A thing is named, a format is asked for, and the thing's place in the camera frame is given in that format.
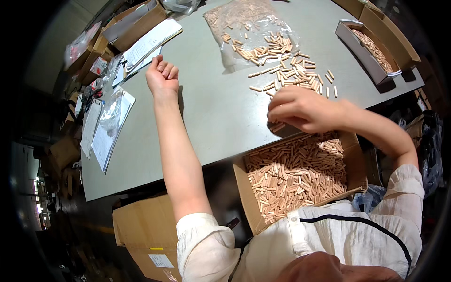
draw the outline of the white linen shirt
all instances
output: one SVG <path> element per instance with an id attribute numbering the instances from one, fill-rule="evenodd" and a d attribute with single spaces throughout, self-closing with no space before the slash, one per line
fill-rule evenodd
<path id="1" fill-rule="evenodd" d="M 355 210 L 348 200 L 294 210 L 250 241 L 232 281 L 273 281 L 292 260 L 317 251 L 337 256 L 342 264 L 391 268 L 405 278 L 408 263 L 403 250 L 378 229 L 362 222 L 299 219 L 333 214 L 371 220 L 405 244 L 412 258 L 410 273 L 421 251 L 423 197 L 420 172 L 413 165 L 402 165 L 370 214 Z M 177 261 L 184 282 L 228 281 L 240 254 L 230 228 L 219 226 L 212 215 L 194 213 L 179 220 L 177 236 Z"/>

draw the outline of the woman's arm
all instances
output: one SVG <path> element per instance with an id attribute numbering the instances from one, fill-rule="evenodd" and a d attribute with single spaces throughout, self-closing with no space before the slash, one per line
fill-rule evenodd
<path id="1" fill-rule="evenodd" d="M 159 55 L 152 59 L 146 80 L 154 98 L 161 167 L 175 221 L 192 213 L 212 214 L 202 168 L 180 114 L 178 69 Z"/>
<path id="2" fill-rule="evenodd" d="M 311 90 L 293 86 L 280 90 L 268 109 L 271 122 L 283 121 L 307 133 L 354 132 L 390 156 L 394 160 L 393 170 L 403 164 L 412 164 L 418 169 L 415 146 L 401 127 L 347 100 L 334 102 Z"/>

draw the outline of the paper document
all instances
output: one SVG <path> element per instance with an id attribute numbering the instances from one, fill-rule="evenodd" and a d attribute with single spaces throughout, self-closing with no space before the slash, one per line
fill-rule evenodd
<path id="1" fill-rule="evenodd" d="M 101 102 L 94 99 L 87 113 L 87 117 L 83 122 L 82 141 L 80 146 L 88 159 L 91 152 L 92 139 L 94 138 L 94 132 L 96 130 L 96 125 L 99 120 L 101 110 Z"/>
<path id="2" fill-rule="evenodd" d="M 119 67 L 116 78 L 113 81 L 113 88 L 116 87 L 116 85 L 119 85 L 122 81 L 124 81 L 127 77 L 133 75 L 135 71 L 140 70 L 141 68 L 145 67 L 147 64 L 152 62 L 152 58 L 155 56 L 158 56 L 161 53 L 161 46 L 158 47 L 152 54 L 147 56 L 134 70 L 133 72 L 127 74 L 124 78 L 124 68 L 122 66 Z"/>
<path id="3" fill-rule="evenodd" d="M 99 162 L 100 168 L 104 173 L 106 173 L 106 169 L 120 130 L 122 129 L 125 119 L 127 118 L 127 115 L 129 114 L 134 103 L 135 98 L 128 92 L 124 91 L 121 98 L 120 117 L 117 128 L 106 130 L 100 124 L 97 126 L 91 147 L 96 155 L 97 161 Z"/>
<path id="4" fill-rule="evenodd" d="M 137 67 L 136 64 L 145 56 L 149 55 L 152 50 L 163 45 L 182 31 L 182 26 L 173 18 L 167 18 L 152 28 L 133 44 L 130 49 L 124 52 L 124 58 L 128 61 L 127 72 Z"/>

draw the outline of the forearm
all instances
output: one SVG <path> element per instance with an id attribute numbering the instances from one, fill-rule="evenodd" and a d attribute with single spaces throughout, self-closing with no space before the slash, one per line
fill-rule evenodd
<path id="1" fill-rule="evenodd" d="M 175 220 L 191 213 L 212 214 L 202 167 L 186 132 L 177 100 L 154 106 L 161 167 Z"/>
<path id="2" fill-rule="evenodd" d="M 403 164 L 418 168 L 415 146 L 401 127 L 386 117 L 345 102 L 346 114 L 341 130 L 355 132 L 380 148 L 393 161 L 395 170 Z"/>

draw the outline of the shirt sleeve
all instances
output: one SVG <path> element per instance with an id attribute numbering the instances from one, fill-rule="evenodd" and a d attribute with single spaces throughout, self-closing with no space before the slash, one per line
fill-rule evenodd
<path id="1" fill-rule="evenodd" d="M 238 262 L 235 236 L 207 213 L 193 213 L 177 223 L 177 263 L 184 282 L 227 282 Z"/>
<path id="2" fill-rule="evenodd" d="M 412 221 L 421 232 L 423 197 L 423 181 L 418 168 L 402 165 L 390 176 L 384 199 L 371 214 L 399 216 Z"/>

